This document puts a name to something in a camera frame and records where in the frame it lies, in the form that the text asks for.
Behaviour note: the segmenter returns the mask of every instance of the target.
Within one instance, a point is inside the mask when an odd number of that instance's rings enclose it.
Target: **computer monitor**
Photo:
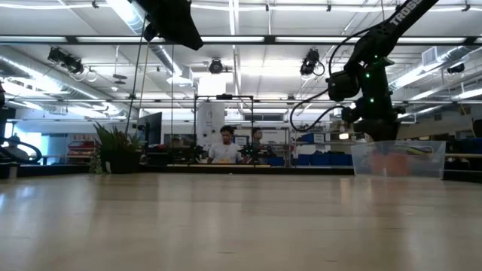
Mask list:
[[[149,127],[149,134],[148,134],[148,145],[155,145],[160,144],[160,138],[162,133],[162,123],[163,123],[163,112],[150,114],[145,117],[141,117],[139,122],[137,123],[138,126],[140,125],[147,125]],[[145,130],[138,132],[140,140],[145,140]]]

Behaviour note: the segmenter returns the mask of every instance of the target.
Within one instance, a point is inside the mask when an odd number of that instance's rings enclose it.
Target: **blue bin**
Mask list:
[[[267,158],[267,163],[271,166],[284,166],[285,160],[283,159],[283,157],[271,157]]]
[[[330,165],[332,166],[349,166],[348,154],[330,154]]]
[[[353,157],[351,154],[348,154],[348,166],[353,166]]]
[[[296,164],[298,166],[309,166],[311,164],[311,154],[298,154]]]
[[[311,157],[311,164],[313,166],[329,166],[330,154],[314,154]]]
[[[300,137],[300,142],[315,143],[315,135],[311,132]]]

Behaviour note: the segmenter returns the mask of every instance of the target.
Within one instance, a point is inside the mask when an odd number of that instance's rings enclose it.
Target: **white shirt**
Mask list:
[[[213,163],[236,163],[243,159],[240,149],[239,145],[232,142],[229,145],[215,143],[209,149],[209,158]]]

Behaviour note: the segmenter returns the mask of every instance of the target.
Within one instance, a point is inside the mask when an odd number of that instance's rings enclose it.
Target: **white cylinder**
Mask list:
[[[224,103],[206,102],[197,110],[197,144],[207,150],[221,142],[219,130],[224,126]]]

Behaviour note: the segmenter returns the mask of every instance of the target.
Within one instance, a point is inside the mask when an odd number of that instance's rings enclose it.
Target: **ceiling beam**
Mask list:
[[[201,38],[204,44],[211,45],[338,45],[345,35],[206,35]],[[354,45],[357,38],[348,40],[346,45]],[[135,35],[0,35],[0,44],[48,44],[48,45],[138,45]],[[152,44],[174,44],[162,38]],[[477,36],[404,36],[398,39],[397,46],[462,46],[482,45]]]

